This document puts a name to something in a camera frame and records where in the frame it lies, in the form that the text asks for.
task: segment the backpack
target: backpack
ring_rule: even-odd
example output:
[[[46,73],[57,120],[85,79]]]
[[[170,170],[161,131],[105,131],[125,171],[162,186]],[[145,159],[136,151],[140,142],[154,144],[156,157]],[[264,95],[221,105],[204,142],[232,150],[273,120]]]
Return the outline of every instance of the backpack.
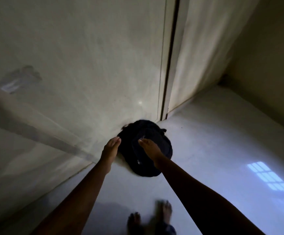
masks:
[[[146,155],[138,140],[147,138],[155,142],[161,152],[169,159],[172,157],[172,146],[170,140],[165,136],[166,129],[161,129],[157,124],[149,120],[138,120],[123,127],[117,135],[121,138],[118,147],[130,168],[140,176],[153,177],[161,172],[156,169],[154,162]]]

